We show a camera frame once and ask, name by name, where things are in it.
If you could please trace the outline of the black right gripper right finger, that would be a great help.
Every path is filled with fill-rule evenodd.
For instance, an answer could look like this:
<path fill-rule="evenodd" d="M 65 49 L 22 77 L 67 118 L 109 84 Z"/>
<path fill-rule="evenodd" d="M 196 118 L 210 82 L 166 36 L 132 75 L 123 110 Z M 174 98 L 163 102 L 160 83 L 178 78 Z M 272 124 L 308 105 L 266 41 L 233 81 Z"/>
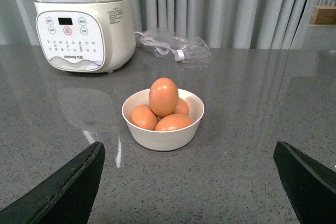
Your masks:
<path fill-rule="evenodd" d="M 273 158 L 300 223 L 335 223 L 335 172 L 279 141 Z"/>

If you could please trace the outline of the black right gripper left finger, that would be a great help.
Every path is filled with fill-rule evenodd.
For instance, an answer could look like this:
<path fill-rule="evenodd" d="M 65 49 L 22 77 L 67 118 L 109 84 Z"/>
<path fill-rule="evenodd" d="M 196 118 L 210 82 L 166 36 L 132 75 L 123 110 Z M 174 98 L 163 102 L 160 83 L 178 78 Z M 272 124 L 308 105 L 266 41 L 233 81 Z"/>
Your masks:
<path fill-rule="evenodd" d="M 1 210 L 1 223 L 87 223 L 105 160 L 94 142 L 27 194 Z"/>

